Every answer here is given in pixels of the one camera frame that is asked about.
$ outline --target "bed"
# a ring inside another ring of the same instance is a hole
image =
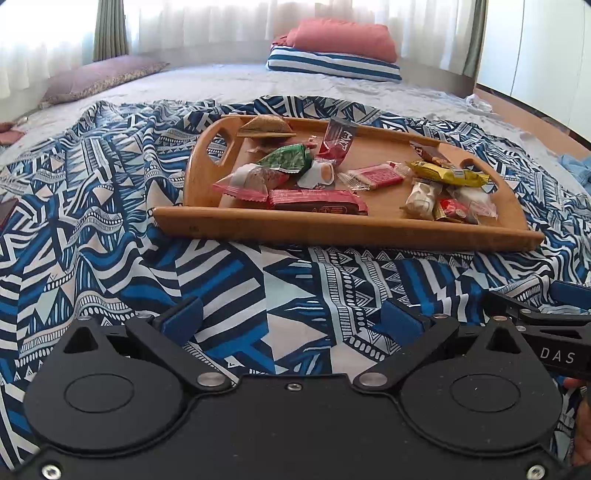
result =
[[[546,240],[526,254],[444,254],[166,238],[152,208],[182,202],[196,137],[230,112],[337,115],[454,143],[505,176]],[[198,67],[35,113],[25,129],[0,156],[16,160],[0,172],[0,200],[21,197],[0,237],[0,456],[10,467],[36,450],[22,398],[75,316],[116,325],[196,294],[204,325],[184,348],[232,380],[354,377],[399,348],[379,327],[387,298],[482,323],[488,288],[551,309],[550,280],[591,280],[586,192],[539,141],[441,92]],[[578,401],[563,394],[561,457]]]

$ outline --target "human hand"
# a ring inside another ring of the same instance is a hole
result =
[[[566,388],[580,388],[585,385],[585,382],[567,378],[563,385]],[[587,399],[579,406],[576,422],[574,452],[571,461],[573,465],[579,466],[591,462],[591,407],[589,407]]]

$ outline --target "white wardrobe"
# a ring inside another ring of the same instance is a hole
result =
[[[591,6],[488,0],[477,82],[591,141]]]

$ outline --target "pillow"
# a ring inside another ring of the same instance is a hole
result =
[[[130,55],[96,61],[52,77],[39,107],[47,108],[58,103],[80,100],[117,85],[158,73],[167,65],[168,63],[159,63],[148,57]]]
[[[396,45],[386,25],[358,24],[332,18],[308,18],[287,34],[287,45],[305,51],[362,55],[394,63]]]
[[[337,77],[400,82],[400,67],[395,63],[347,55],[343,53],[314,53],[291,47],[276,46],[267,60],[269,70],[284,72],[324,73]]]

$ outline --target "white bed sheet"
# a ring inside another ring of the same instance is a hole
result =
[[[27,134],[0,155],[8,164],[36,143],[70,127],[98,100],[113,103],[155,100],[216,99],[222,103],[248,102],[262,95],[322,95],[365,103],[403,116],[474,122],[486,132],[520,145],[558,182],[573,193],[586,193],[556,161],[556,155],[537,138],[470,107],[458,97],[410,85],[352,80],[322,74],[270,72],[263,65],[213,65],[161,72],[77,102],[56,105],[32,114],[20,127]]]

